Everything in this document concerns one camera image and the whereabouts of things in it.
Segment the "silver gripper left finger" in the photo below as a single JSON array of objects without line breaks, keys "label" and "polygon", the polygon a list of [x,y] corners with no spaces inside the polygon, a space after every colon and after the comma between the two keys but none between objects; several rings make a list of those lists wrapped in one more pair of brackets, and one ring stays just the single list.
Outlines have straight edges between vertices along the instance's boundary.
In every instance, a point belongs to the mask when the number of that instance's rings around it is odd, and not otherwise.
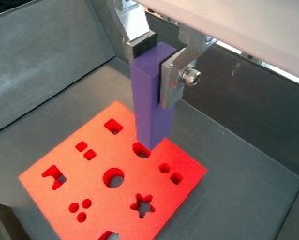
[{"label": "silver gripper left finger", "polygon": [[109,14],[121,34],[124,55],[130,61],[157,44],[144,7],[133,0],[106,0]]}]

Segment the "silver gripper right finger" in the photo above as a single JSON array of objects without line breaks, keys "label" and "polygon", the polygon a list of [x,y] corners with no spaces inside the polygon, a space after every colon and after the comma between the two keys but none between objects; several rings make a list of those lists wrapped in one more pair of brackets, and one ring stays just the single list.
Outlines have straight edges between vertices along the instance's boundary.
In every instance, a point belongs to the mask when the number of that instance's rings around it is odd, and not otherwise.
[{"label": "silver gripper right finger", "polygon": [[212,36],[184,24],[178,26],[177,38],[185,47],[161,64],[160,105],[164,109],[170,108],[181,98],[184,87],[199,83],[201,73],[195,69],[196,59],[216,42]]}]

